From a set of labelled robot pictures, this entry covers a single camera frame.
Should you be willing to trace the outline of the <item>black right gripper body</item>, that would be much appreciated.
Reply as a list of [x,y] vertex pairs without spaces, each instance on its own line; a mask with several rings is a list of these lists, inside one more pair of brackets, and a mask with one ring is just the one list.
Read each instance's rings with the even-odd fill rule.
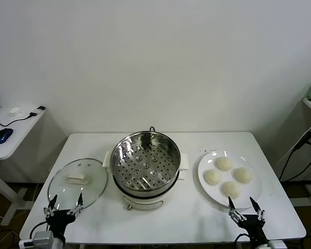
[[265,221],[259,219],[258,215],[246,214],[244,219],[238,221],[238,226],[245,229],[251,242],[267,242],[263,231]]

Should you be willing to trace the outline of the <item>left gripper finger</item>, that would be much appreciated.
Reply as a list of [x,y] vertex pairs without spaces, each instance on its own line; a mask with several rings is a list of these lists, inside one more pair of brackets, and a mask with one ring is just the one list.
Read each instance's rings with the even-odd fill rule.
[[67,215],[78,216],[82,210],[83,210],[83,197],[82,193],[80,193],[77,200],[77,204],[67,212]]
[[45,207],[45,208],[44,208],[44,214],[45,214],[46,217],[49,217],[49,216],[53,216],[53,215],[54,215],[54,211],[56,211],[55,204],[56,204],[57,198],[58,198],[58,195],[55,195],[55,196],[49,201],[48,207]]

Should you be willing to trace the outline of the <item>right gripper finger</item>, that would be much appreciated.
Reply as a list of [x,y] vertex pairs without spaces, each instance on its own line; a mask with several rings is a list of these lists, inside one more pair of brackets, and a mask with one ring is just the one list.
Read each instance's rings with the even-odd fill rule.
[[246,217],[244,217],[239,211],[236,210],[234,203],[231,199],[231,197],[228,197],[229,201],[229,216],[234,222],[243,222],[246,220]]
[[256,214],[258,216],[258,220],[265,221],[265,219],[264,219],[264,210],[261,210],[261,208],[258,205],[258,203],[252,197],[249,197],[249,199],[251,201],[253,209],[255,210],[255,212],[256,212]]

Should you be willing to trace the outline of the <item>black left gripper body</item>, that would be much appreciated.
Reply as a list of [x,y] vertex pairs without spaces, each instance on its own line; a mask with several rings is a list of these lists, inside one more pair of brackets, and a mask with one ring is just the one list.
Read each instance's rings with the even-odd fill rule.
[[49,230],[55,237],[64,236],[66,227],[76,220],[75,214],[70,210],[57,210],[46,217]]

